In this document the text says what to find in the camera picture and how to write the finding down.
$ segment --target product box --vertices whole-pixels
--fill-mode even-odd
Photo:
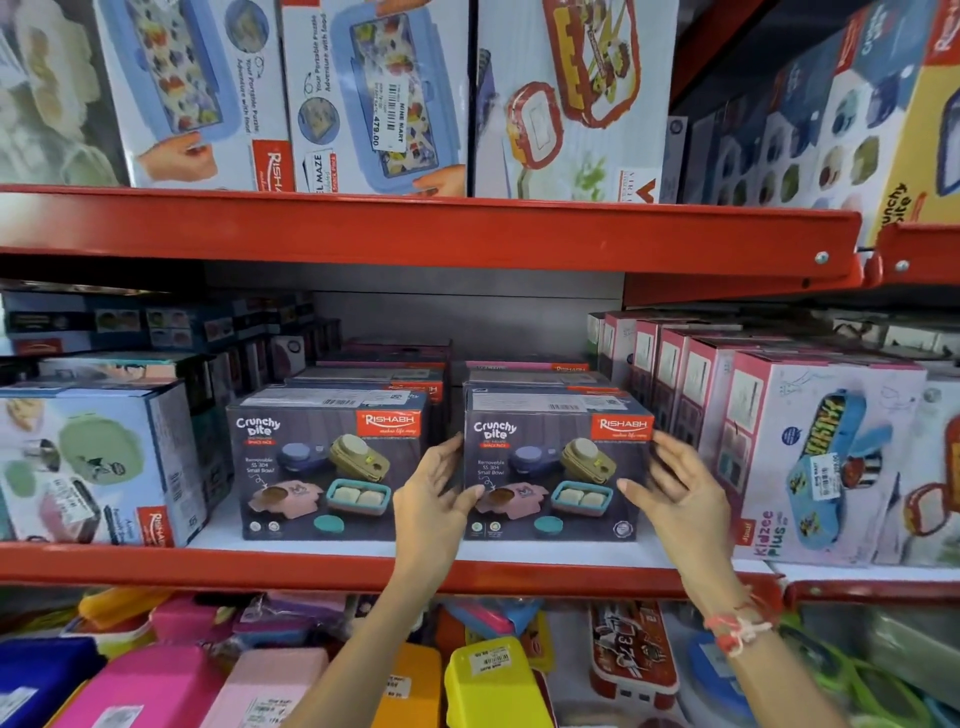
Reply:
[[[900,464],[875,560],[960,566],[960,373],[931,373]]]
[[[821,137],[830,82],[840,58],[844,32],[830,36],[789,62],[774,84],[757,172],[758,187],[751,204],[823,207],[817,175]]]
[[[660,179],[660,204],[675,205],[680,195],[680,175],[684,170],[686,117],[669,116],[663,146],[663,176]]]
[[[19,541],[185,546],[206,521],[184,387],[0,388],[0,494]]]
[[[426,449],[423,392],[267,387],[228,407],[243,536],[392,541]]]
[[[925,379],[866,352],[737,352],[715,471],[734,556],[869,563]]]
[[[823,206],[863,215],[860,248],[890,223],[960,221],[956,11],[954,0],[883,0],[848,23],[814,189]]]
[[[96,0],[134,187],[292,191],[268,0]]]
[[[468,6],[282,0],[298,192],[467,194]]]
[[[464,391],[464,482],[488,492],[467,538],[624,541],[637,509],[616,479],[642,482],[654,418],[625,393]]]
[[[35,0],[4,17],[0,182],[127,184],[90,4]]]
[[[480,3],[474,194],[655,203],[677,8]]]

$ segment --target hand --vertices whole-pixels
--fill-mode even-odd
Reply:
[[[217,162],[209,144],[201,144],[200,132],[171,136],[157,142],[138,158],[155,182],[199,182],[217,174]]]
[[[430,448],[416,472],[394,493],[396,564],[394,577],[407,587],[432,597],[457,557],[467,528],[467,514],[483,495],[475,485],[462,493],[443,493],[446,482],[460,464],[464,436],[457,434]]]
[[[627,479],[616,486],[650,519],[687,595],[708,616],[716,604],[740,600],[743,590],[731,564],[730,504],[694,448],[660,431],[654,447],[673,473],[651,459],[646,488]]]

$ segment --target blue lunch box image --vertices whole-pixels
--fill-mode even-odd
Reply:
[[[804,453],[786,480],[806,548],[821,550],[834,543],[843,528],[846,492],[876,483],[881,451],[893,438],[893,428],[882,425],[857,438],[866,412],[864,397],[844,389],[824,397],[817,408]]]
[[[359,3],[334,17],[330,40],[357,158],[375,191],[414,192],[415,179],[459,163],[453,92],[427,8],[377,17],[376,3]],[[394,139],[403,151],[373,148],[374,89],[382,82],[386,113],[377,122],[385,131],[378,134],[399,131],[396,115],[405,110],[405,119],[399,119],[406,124],[405,142]],[[392,93],[400,98],[392,99]]]
[[[156,139],[197,132],[210,143],[240,129],[233,74],[205,0],[99,2],[133,99]]]
[[[944,108],[937,154],[937,192],[941,197],[960,190],[960,90]]]

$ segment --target cardboard box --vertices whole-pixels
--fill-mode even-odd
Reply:
[[[96,0],[134,187],[293,191],[269,0]]]
[[[476,196],[656,202],[677,7],[480,3]]]
[[[931,373],[880,534],[879,564],[960,566],[958,450],[960,376]]]
[[[392,541],[426,448],[423,392],[267,387],[228,407],[243,536]]]
[[[616,479],[640,479],[653,416],[624,393],[465,389],[464,482],[487,494],[467,538],[624,541],[638,513]]]
[[[180,383],[0,388],[0,493],[16,539],[186,546],[206,521]]]
[[[873,353],[737,352],[716,467],[734,557],[869,563],[925,380]]]
[[[298,192],[467,194],[468,6],[283,0]]]

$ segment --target store shelf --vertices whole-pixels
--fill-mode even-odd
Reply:
[[[809,210],[0,185],[7,253],[819,281],[849,274],[859,225]]]

